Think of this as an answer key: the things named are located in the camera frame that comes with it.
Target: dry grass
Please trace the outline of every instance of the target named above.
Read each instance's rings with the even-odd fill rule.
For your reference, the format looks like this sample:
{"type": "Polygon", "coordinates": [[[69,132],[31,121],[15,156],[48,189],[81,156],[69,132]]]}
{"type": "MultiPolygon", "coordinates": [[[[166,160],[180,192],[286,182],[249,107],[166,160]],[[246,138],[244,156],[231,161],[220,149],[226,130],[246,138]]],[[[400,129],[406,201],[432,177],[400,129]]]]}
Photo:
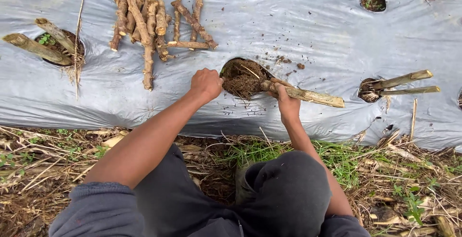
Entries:
{"type": "MultiPolygon", "coordinates": [[[[99,131],[13,129],[0,126],[0,236],[46,236],[69,191],[92,165],[126,135],[122,128],[99,131]]],[[[378,146],[313,141],[321,158],[346,190],[364,227],[373,235],[436,235],[442,215],[460,234],[462,156],[454,149],[428,152],[398,133],[378,146]],[[407,212],[423,208],[423,226],[407,212]]],[[[234,201],[234,167],[243,158],[268,160],[292,149],[251,136],[221,140],[178,137],[193,180],[205,194],[234,201]]]]}

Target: black pants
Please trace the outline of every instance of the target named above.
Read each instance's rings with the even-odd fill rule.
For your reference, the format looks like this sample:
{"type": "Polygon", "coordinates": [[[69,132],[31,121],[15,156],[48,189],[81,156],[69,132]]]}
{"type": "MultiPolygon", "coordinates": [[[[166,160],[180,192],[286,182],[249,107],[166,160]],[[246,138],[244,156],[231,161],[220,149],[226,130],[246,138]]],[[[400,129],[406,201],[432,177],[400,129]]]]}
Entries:
{"type": "Polygon", "coordinates": [[[226,206],[190,179],[183,155],[172,145],[162,162],[135,188],[146,237],[186,237],[210,219],[240,221],[245,236],[316,237],[331,191],[324,168],[308,154],[290,151],[252,165],[246,181],[252,200],[226,206]]]}

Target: left hand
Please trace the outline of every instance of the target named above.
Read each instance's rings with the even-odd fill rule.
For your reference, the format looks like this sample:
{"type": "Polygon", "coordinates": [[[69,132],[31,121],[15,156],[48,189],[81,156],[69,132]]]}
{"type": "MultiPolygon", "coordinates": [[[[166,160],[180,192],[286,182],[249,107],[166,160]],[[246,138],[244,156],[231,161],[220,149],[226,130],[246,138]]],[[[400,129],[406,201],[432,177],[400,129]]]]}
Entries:
{"type": "Polygon", "coordinates": [[[216,70],[204,68],[198,70],[191,79],[190,92],[203,97],[204,104],[206,104],[220,95],[222,83],[223,79],[216,70]]]}

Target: person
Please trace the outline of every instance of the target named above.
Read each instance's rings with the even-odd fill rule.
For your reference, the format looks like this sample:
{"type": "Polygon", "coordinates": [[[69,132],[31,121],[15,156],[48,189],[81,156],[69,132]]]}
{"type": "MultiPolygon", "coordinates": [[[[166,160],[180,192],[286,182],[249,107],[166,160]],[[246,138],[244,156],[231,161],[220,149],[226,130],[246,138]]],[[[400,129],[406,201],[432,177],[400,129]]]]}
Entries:
{"type": "Polygon", "coordinates": [[[148,119],[99,160],[49,228],[51,237],[370,237],[300,122],[300,100],[275,83],[282,124],[293,148],[251,165],[247,198],[220,204],[188,175],[177,134],[222,92],[216,70],[192,77],[191,89],[148,119]]]}

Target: hand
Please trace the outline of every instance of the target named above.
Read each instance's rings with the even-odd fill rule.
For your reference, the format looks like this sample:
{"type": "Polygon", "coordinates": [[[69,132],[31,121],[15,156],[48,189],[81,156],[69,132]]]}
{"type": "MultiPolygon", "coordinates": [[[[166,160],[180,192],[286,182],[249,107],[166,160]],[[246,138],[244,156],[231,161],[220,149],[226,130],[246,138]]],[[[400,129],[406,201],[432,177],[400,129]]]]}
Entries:
{"type": "Polygon", "coordinates": [[[220,78],[216,70],[204,68],[194,74],[189,92],[201,97],[206,104],[220,95],[222,83],[223,79],[220,78]]]}
{"type": "Polygon", "coordinates": [[[300,100],[291,98],[287,95],[286,88],[284,85],[276,82],[274,87],[278,90],[276,93],[268,92],[268,94],[278,99],[279,111],[281,112],[281,121],[284,126],[289,125],[292,122],[300,122],[300,100]]]}

